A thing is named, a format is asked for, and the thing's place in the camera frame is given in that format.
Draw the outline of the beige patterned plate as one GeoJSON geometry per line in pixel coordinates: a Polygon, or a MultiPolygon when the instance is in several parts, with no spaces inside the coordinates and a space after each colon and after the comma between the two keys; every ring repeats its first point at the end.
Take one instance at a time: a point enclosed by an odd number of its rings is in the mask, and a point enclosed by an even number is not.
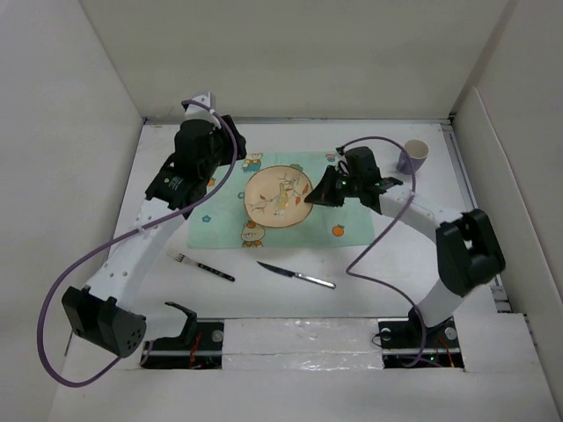
{"type": "Polygon", "coordinates": [[[309,177],[296,167],[276,165],[251,176],[245,186],[245,211],[266,228],[283,229],[303,222],[312,211],[305,201],[312,192],[309,177]]]}

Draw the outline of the mint green cartoon cloth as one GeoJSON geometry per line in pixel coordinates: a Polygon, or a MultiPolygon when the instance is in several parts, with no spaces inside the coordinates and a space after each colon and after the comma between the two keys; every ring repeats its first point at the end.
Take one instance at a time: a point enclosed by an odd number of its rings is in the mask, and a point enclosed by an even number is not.
{"type": "Polygon", "coordinates": [[[326,168],[337,163],[333,153],[320,152],[254,152],[228,174],[219,168],[208,189],[217,194],[198,206],[188,220],[186,244],[195,249],[232,248],[329,248],[368,244],[374,237],[370,212],[357,199],[347,200],[344,207],[313,206],[301,223],[283,229],[271,229],[253,222],[245,211],[245,186],[251,176],[276,165],[302,170],[312,189],[326,168]]]}

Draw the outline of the steak knife black blade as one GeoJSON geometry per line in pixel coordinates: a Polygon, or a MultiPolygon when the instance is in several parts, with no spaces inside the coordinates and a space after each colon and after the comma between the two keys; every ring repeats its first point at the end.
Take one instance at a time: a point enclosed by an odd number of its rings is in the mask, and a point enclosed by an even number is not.
{"type": "Polygon", "coordinates": [[[304,273],[300,273],[300,272],[294,272],[291,271],[289,269],[284,269],[284,268],[280,268],[278,266],[273,266],[261,261],[258,261],[257,264],[265,269],[267,269],[268,271],[272,272],[272,273],[277,273],[279,275],[285,276],[285,277],[289,277],[289,278],[296,278],[299,280],[304,280],[307,282],[310,282],[312,284],[321,286],[321,287],[326,287],[329,288],[331,290],[334,290],[336,288],[336,285],[330,281],[327,280],[321,280],[319,278],[316,277],[312,277],[308,274],[304,274],[304,273]]]}

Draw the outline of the purple ceramic cup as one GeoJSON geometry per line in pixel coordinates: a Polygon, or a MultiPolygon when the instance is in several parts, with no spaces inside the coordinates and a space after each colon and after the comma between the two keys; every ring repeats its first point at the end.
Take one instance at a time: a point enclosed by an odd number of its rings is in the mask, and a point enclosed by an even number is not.
{"type": "Polygon", "coordinates": [[[428,154],[429,146],[424,141],[409,140],[399,154],[396,169],[403,174],[413,175],[425,163],[428,154]]]}

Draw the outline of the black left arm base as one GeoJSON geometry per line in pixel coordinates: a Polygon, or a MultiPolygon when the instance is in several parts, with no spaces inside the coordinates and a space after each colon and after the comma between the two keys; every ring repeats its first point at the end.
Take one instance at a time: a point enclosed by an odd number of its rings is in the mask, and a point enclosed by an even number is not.
{"type": "Polygon", "coordinates": [[[224,321],[200,320],[197,313],[176,302],[165,305],[177,309],[185,321],[174,337],[161,337],[145,343],[139,362],[144,369],[216,370],[223,367],[224,321]]]}

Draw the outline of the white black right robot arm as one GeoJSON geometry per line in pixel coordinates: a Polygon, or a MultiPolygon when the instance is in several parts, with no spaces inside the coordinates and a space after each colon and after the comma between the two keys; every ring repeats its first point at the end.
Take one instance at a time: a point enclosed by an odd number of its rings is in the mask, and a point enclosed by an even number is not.
{"type": "Polygon", "coordinates": [[[305,201],[341,207],[346,198],[356,198],[372,211],[403,222],[435,244],[439,279],[412,308],[411,316],[416,319],[406,325],[406,335],[417,346],[435,340],[438,325],[453,315],[465,297],[506,268],[484,211],[461,212],[439,206],[417,194],[413,186],[383,177],[367,147],[347,151],[344,164],[329,165],[305,201]]]}

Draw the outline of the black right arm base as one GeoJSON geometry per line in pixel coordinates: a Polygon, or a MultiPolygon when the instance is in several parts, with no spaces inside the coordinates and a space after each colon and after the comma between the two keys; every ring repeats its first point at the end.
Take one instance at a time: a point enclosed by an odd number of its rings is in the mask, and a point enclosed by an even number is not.
{"type": "Polygon", "coordinates": [[[380,318],[377,328],[371,341],[380,348],[385,369],[464,368],[452,316],[435,327],[426,328],[425,333],[413,312],[408,317],[380,318]]]}

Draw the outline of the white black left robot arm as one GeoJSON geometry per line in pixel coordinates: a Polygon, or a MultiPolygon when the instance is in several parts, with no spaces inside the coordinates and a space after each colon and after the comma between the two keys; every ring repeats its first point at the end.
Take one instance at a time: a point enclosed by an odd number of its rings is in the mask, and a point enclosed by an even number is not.
{"type": "Polygon", "coordinates": [[[245,138],[233,119],[223,126],[202,119],[181,123],[174,151],[145,192],[132,227],[102,267],[78,289],[69,287],[62,306],[74,333],[124,359],[141,344],[147,324],[131,307],[146,274],[172,234],[208,192],[216,169],[246,155],[245,138]]]}

